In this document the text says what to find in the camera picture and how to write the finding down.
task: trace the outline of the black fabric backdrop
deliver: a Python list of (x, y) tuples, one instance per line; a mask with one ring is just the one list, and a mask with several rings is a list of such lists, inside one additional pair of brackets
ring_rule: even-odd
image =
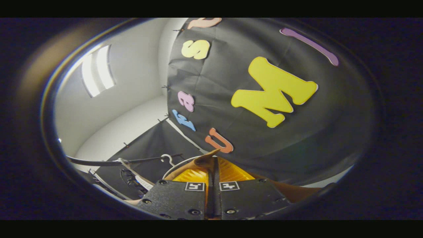
[[(186, 29), (176, 38), (169, 62), (168, 113), (181, 131), (205, 150), (210, 128), (229, 140), (234, 150), (219, 153), (247, 171), (294, 185), (306, 185), (336, 175), (360, 157), (374, 133), (375, 105), (363, 73), (348, 51), (322, 36), (271, 19), (227, 19), (209, 28)], [(279, 32), (289, 28), (311, 39), (339, 59), (333, 66), (316, 49)], [(208, 56), (186, 58), (181, 49), (188, 40), (210, 42)], [(318, 91), (303, 105), (292, 103), (293, 113), (275, 128), (242, 107), (231, 105), (238, 89), (262, 90), (249, 75), (250, 62), (262, 56)], [(194, 111), (178, 101), (183, 91), (195, 99)], [(196, 131), (181, 125), (172, 110), (191, 121)]]
[[(201, 155), (200, 151), (190, 142), (185, 140), (169, 123), (162, 121), (140, 135), (138, 138), (128, 144), (129, 148), (123, 148), (108, 161), (114, 161), (118, 158), (127, 161), (159, 157), (163, 154), (180, 154), (182, 157), (174, 157), (173, 164), (182, 162), (185, 159)], [(145, 161), (132, 168), (141, 176), (156, 183), (163, 178), (163, 175), (171, 168), (169, 159), (164, 162), (157, 160)], [(121, 169), (124, 166), (102, 166), (97, 170), (97, 174), (111, 187), (131, 199), (139, 199), (137, 191), (129, 188), (120, 178)]]

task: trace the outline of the yellow foam letter m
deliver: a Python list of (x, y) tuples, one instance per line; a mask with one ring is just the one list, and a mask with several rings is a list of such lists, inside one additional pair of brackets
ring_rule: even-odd
[(318, 85), (306, 82), (270, 64), (266, 58), (253, 59), (248, 73), (260, 84), (264, 91), (237, 90), (231, 100), (234, 107), (244, 107), (267, 122), (274, 128), (285, 120), (282, 114), (273, 114), (268, 109), (291, 113), (291, 104), (281, 91), (292, 97), (296, 105), (304, 104), (316, 91)]

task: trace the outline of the fluorescent light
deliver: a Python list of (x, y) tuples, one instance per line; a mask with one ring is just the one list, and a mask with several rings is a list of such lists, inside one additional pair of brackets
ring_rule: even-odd
[(99, 89), (94, 81), (93, 73), (91, 70), (93, 55), (88, 55), (87, 58), (82, 62), (82, 79), (84, 80), (85, 86), (92, 97), (100, 94)]
[(97, 69), (99, 71), (100, 79), (106, 89), (115, 85), (112, 76), (110, 75), (109, 65), (107, 64), (107, 53), (109, 46), (105, 46), (99, 50), (97, 54)]

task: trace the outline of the yellow object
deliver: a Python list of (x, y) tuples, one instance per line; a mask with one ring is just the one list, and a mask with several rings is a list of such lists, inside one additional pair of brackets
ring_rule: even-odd
[(253, 176), (249, 175), (247, 172), (226, 159), (218, 157), (218, 163), (219, 182), (246, 181), (254, 179)]
[(313, 82), (306, 82), (285, 70), (270, 64), (264, 57), (256, 57), (248, 67), (248, 73), (264, 91), (237, 90), (231, 100), (234, 107), (244, 107), (274, 128), (285, 120), (282, 114), (273, 114), (268, 109), (291, 113), (291, 104), (281, 91), (292, 97), (296, 105), (304, 104), (319, 88)]
[(204, 59), (209, 52), (210, 43), (206, 40), (186, 41), (182, 46), (182, 55), (194, 59)]
[(193, 183), (205, 183), (206, 184), (206, 203), (207, 206), (207, 195), (209, 194), (209, 173), (207, 169), (187, 169), (180, 175), (174, 178), (172, 181), (176, 182), (193, 182)]

